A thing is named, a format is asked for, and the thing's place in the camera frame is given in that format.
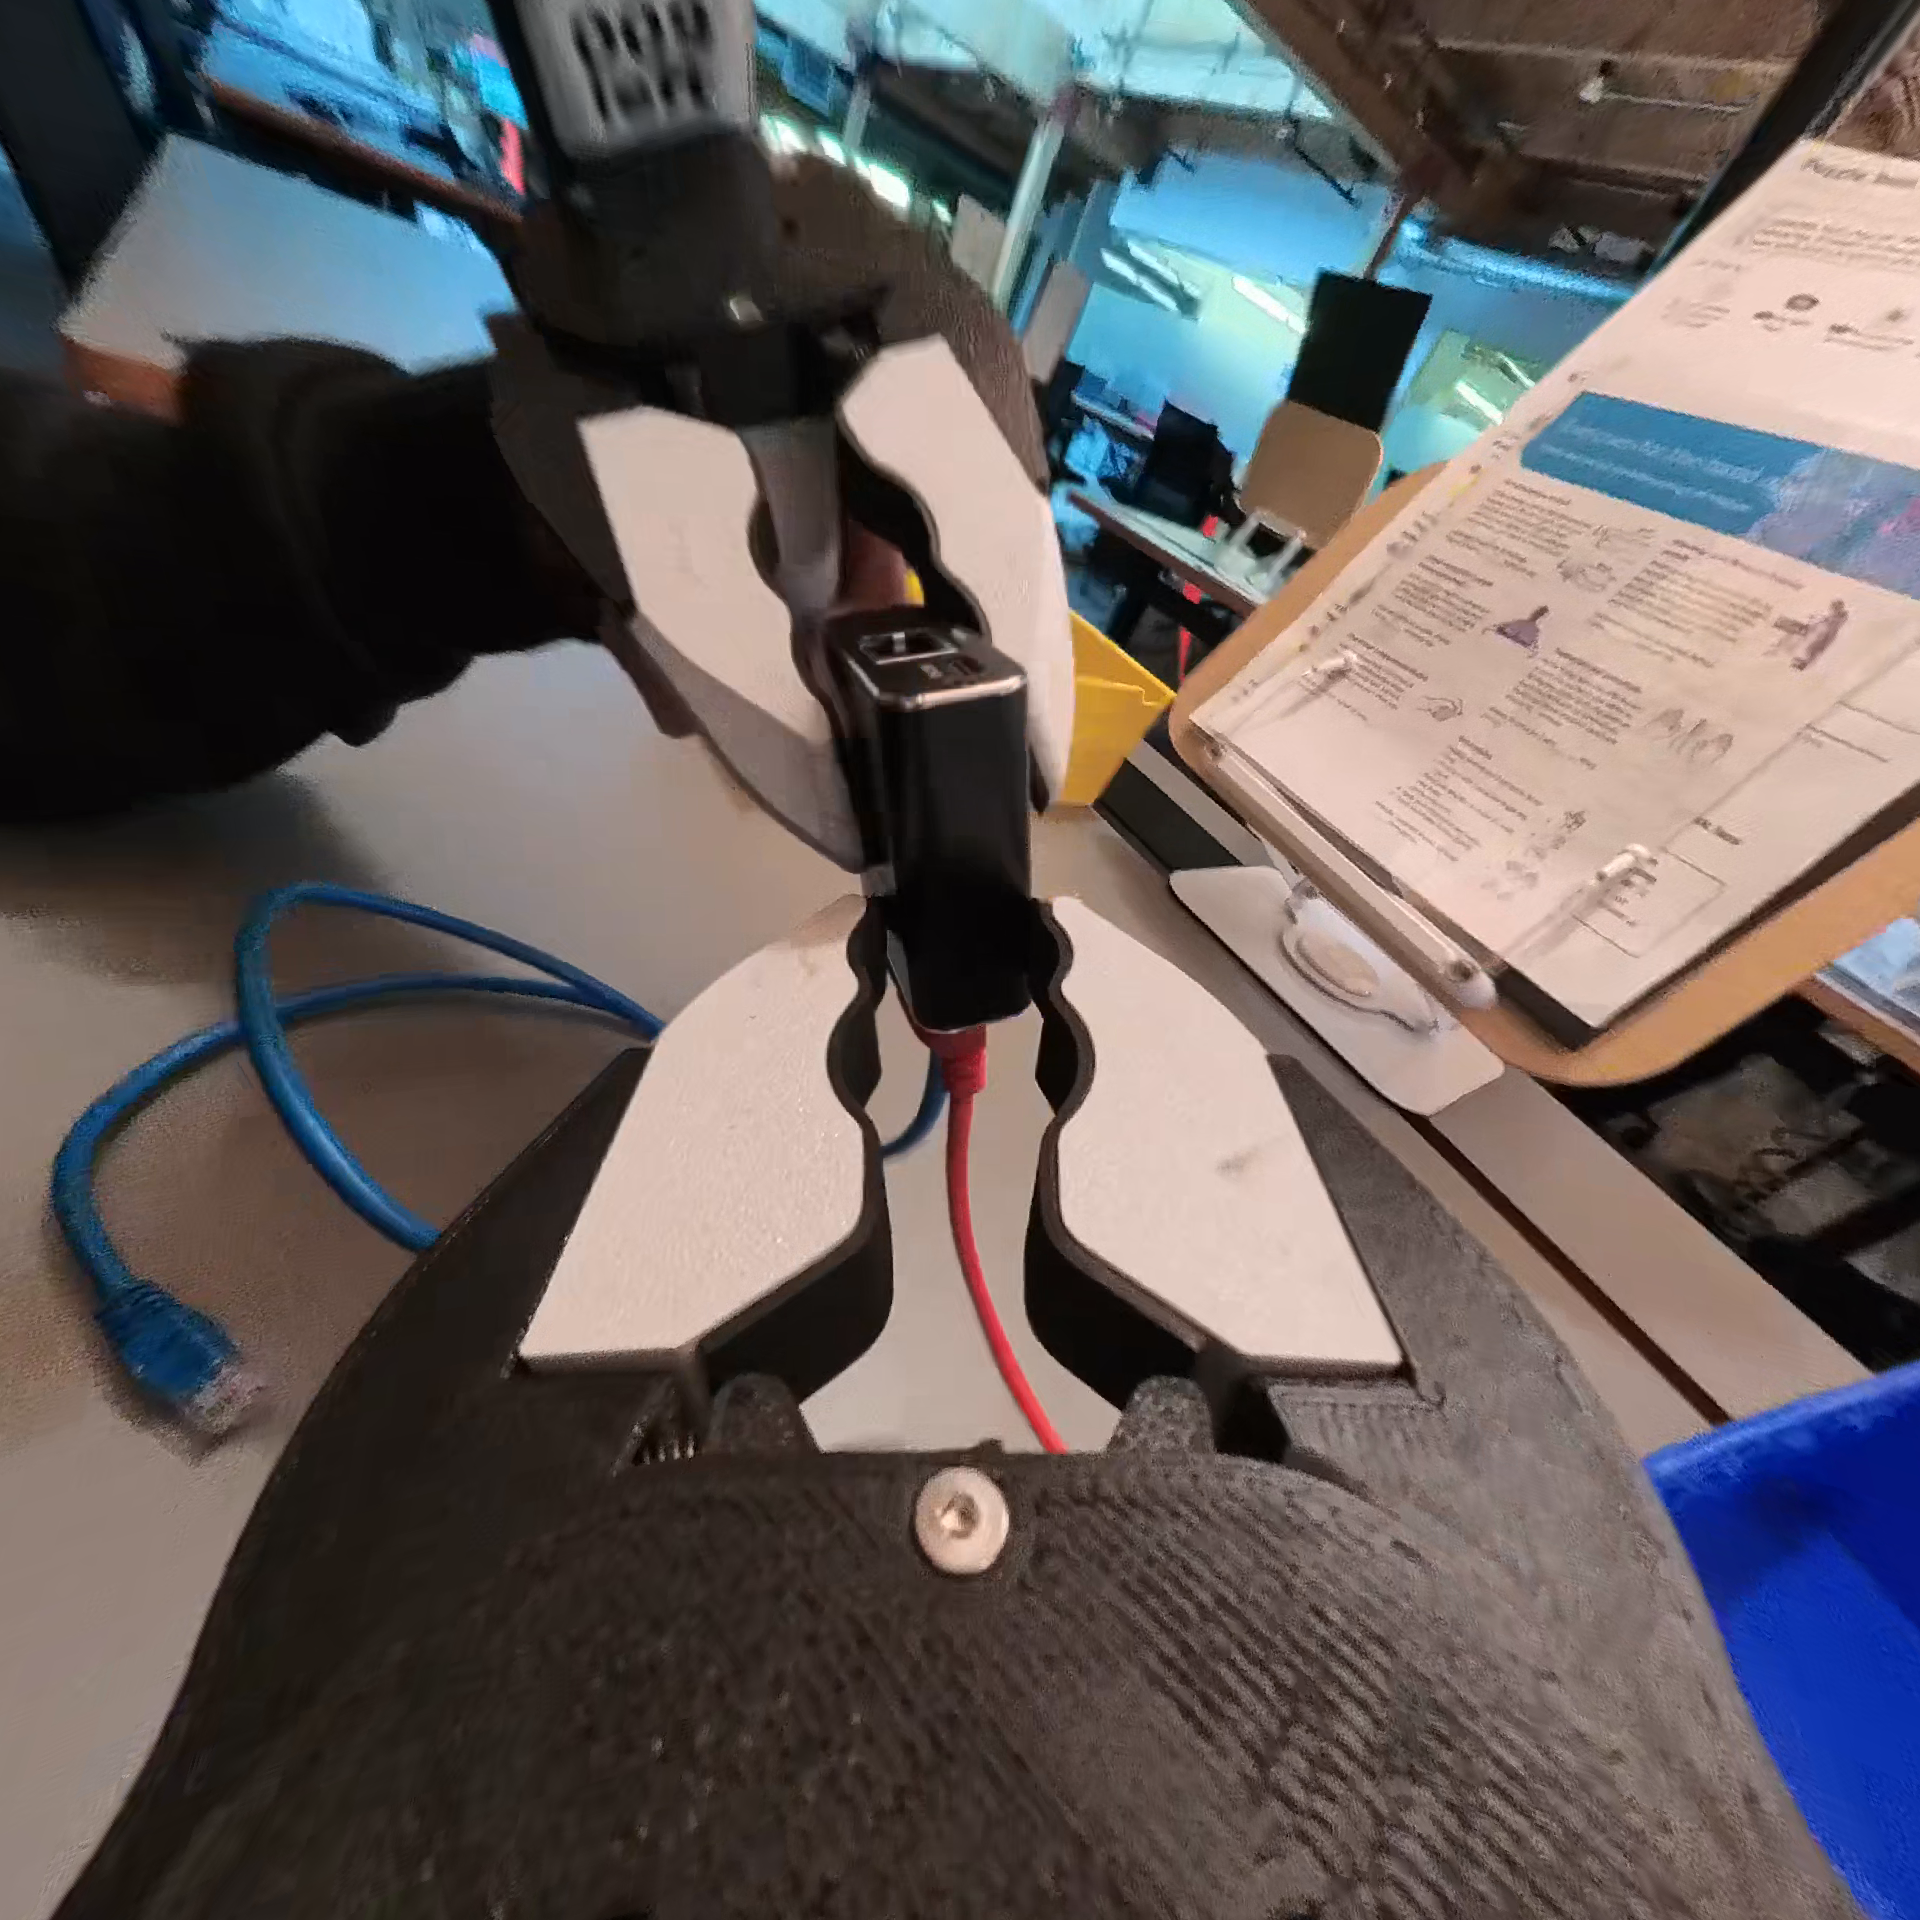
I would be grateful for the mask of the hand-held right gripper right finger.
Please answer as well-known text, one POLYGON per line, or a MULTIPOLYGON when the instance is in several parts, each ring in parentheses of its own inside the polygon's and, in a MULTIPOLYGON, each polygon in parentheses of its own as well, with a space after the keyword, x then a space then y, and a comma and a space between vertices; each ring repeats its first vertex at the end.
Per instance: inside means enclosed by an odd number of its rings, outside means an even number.
POLYGON ((1406 1354, 1253 1031, 1174 962, 1058 896, 1035 906, 1034 1079, 1048 1119, 1026 1319, 1101 1402, 1186 1379, 1375 1381, 1406 1354))

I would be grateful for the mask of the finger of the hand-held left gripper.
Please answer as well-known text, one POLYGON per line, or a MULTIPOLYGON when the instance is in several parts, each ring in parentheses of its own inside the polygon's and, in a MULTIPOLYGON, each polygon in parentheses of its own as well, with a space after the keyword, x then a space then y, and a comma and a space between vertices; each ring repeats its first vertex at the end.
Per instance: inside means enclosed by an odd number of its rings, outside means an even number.
POLYGON ((653 406, 578 424, 640 656, 745 794, 835 868, 865 865, 828 706, 798 641, 844 557, 832 412, 733 429, 653 406))
POLYGON ((1071 614, 1049 501, 942 337, 879 348, 835 401, 858 523, 932 594, 957 591, 1026 677, 1039 808, 1064 804, 1076 720, 1071 614))

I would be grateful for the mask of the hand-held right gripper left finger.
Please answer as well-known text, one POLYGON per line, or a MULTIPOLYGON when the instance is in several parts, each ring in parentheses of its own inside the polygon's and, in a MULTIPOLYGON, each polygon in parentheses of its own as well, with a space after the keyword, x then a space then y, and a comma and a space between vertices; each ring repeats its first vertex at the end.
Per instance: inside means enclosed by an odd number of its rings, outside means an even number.
POLYGON ((878 918, 841 896, 667 1022, 526 1323, 528 1370, 664 1376, 696 1404, 761 1376, 805 1399, 875 1344, 882 991, 878 918))

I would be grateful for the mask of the black network adapter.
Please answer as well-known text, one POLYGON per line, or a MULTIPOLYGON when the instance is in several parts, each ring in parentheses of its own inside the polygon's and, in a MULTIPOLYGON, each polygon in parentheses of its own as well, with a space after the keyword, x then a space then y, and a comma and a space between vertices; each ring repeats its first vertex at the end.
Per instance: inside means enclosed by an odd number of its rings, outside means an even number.
POLYGON ((940 1035, 1018 1015, 1034 925, 1023 670, 921 605, 828 615, 815 661, 907 1015, 940 1035))

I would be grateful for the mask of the person's left forearm black sleeve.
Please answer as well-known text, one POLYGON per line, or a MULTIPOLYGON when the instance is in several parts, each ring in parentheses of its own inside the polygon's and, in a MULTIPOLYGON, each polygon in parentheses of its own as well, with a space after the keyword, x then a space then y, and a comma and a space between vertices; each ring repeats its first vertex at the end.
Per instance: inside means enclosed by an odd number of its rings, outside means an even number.
POLYGON ((597 636, 479 362, 192 348, 171 418, 1 382, 1 822, 216 794, 360 748, 473 660, 597 636))

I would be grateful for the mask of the grey desk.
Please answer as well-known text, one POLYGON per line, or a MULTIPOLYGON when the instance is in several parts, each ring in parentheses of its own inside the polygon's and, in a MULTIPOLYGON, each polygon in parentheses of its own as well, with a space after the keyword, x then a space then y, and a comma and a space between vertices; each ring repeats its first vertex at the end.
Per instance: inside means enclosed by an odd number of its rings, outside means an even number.
MULTIPOLYGON (((1635 1452, 1864 1379, 1536 1082, 1508 1073, 1431 1126, 1382 1103, 1103 817, 1045 817, 1035 875, 1300 1059, 1536 1301, 1635 1452)), ((103 1167, 108 1229, 227 1326, 255 1384, 252 1424, 195 1452, 116 1396, 45 1215, 72 1118, 227 1009, 255 894, 320 878, 507 932, 662 1015, 844 889, 582 643, 482 661, 370 746, 207 801, 3 835, 3 1916, 57 1907, 275 1453, 405 1268, 290 1149, 246 1062, 141 1115, 103 1167)))

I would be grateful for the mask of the white stand base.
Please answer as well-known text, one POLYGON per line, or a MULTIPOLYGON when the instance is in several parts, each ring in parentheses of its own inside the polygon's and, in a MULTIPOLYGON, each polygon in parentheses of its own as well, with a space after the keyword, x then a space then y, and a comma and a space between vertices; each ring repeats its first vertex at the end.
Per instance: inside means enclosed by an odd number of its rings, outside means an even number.
POLYGON ((1329 900, 1274 865, 1168 874, 1175 901, 1375 1093, 1431 1118, 1506 1066, 1329 900))

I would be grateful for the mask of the yellow plastic bin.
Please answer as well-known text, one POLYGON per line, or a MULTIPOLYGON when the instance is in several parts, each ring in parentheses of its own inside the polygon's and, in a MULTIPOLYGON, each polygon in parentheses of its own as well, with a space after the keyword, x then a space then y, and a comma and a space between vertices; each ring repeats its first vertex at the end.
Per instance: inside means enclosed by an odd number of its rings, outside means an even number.
POLYGON ((1054 805, 1091 808, 1175 701, 1175 690, 1077 611, 1068 614, 1071 731, 1054 805))

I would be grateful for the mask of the beige chair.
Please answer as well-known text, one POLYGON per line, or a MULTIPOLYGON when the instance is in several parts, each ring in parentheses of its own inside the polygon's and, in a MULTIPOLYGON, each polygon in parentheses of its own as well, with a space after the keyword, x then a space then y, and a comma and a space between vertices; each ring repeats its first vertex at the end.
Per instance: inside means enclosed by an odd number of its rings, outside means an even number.
POLYGON ((1382 463, 1378 429, 1283 395, 1237 481, 1229 545, 1249 549, 1264 527, 1294 553, 1323 548, 1365 501, 1382 463))

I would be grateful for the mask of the white table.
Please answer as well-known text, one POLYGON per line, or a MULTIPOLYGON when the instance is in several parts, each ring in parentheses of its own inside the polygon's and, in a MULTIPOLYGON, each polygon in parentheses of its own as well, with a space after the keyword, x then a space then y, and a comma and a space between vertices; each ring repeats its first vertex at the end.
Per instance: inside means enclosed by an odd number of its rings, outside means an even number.
POLYGON ((199 344, 294 337, 417 371, 486 355, 512 302, 478 244, 168 138, 60 314, 61 371, 163 418, 199 344))

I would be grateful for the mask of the black panel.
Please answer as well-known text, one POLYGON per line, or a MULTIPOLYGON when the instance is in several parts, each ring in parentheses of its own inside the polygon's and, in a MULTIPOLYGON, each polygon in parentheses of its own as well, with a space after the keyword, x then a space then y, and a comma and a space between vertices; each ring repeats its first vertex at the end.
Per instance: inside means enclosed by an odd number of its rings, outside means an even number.
POLYGON ((1283 399, 1380 434, 1429 306, 1427 292, 1320 271, 1283 399))

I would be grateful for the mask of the cardboard box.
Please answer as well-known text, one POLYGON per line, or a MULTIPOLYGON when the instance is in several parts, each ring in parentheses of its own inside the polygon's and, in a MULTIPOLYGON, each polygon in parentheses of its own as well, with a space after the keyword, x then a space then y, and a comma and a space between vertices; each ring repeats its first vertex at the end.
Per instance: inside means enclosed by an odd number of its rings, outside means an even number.
POLYGON ((1644 1082, 1916 901, 1918 166, 1795 142, 1170 736, 1501 1063, 1644 1082))

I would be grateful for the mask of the blue plastic bin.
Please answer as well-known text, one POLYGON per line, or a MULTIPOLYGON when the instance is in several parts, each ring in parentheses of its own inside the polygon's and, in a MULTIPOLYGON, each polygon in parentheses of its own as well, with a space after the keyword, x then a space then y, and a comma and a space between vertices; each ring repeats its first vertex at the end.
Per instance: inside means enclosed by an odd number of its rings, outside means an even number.
POLYGON ((1644 1458, 1787 1792, 1867 1916, 1918 1913, 1918 1363, 1644 1458))

